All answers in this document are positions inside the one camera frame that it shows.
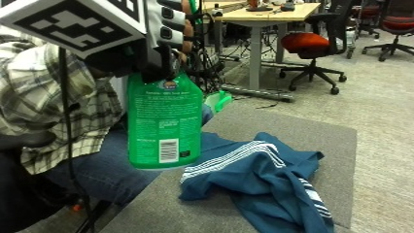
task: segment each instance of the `table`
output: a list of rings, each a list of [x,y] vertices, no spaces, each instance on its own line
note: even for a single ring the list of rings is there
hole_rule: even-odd
[[[214,4],[218,3],[218,7],[222,9],[222,13],[231,12],[237,7],[246,5],[246,1],[234,1],[234,2],[203,2],[203,10],[210,13],[210,10],[214,9]]]
[[[278,40],[277,40],[277,55],[275,63],[283,63],[285,49],[281,44],[281,39],[287,33],[287,22],[303,21],[319,7],[319,3],[303,3],[295,5],[293,12],[282,12],[274,14],[279,6],[271,7],[269,12],[247,12],[246,9],[239,9],[223,14],[222,17],[215,17],[215,52],[221,55],[221,22],[231,22],[253,28],[251,31],[251,55],[250,55],[250,83],[249,88],[238,88],[225,85],[222,88],[233,92],[261,95],[263,97],[277,98],[291,101],[293,96],[289,93],[275,93],[259,90],[259,72],[261,72],[261,28],[278,24]]]
[[[334,216],[337,232],[347,233],[356,148],[354,129],[278,115],[235,101],[214,116],[203,131],[234,141],[250,141],[257,132],[267,132],[297,150],[322,151],[325,158],[311,184]],[[181,169],[165,171],[101,233],[255,232],[226,192],[215,191],[206,200],[179,201],[181,175]]]

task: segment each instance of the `knee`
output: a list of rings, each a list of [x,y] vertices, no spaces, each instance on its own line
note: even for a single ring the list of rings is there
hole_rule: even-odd
[[[114,196],[114,203],[124,207],[138,196],[161,172],[135,170],[120,182]]]

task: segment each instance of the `green spray bottle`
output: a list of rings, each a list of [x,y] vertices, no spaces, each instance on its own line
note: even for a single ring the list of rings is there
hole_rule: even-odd
[[[201,89],[183,71],[173,81],[128,79],[128,153],[137,169],[187,166],[201,155]]]

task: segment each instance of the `green object on floor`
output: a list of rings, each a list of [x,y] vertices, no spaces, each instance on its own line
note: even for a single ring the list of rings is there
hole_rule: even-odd
[[[233,96],[229,92],[219,90],[209,94],[205,98],[205,104],[210,107],[214,114],[218,114],[223,107],[233,102]]]

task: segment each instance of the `blue towel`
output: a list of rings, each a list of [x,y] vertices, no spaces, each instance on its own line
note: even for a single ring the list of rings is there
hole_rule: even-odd
[[[258,232],[333,233],[334,222],[306,181],[318,169],[319,151],[295,151],[258,133],[250,142],[202,135],[202,156],[185,168],[179,199],[207,198],[219,186]]]

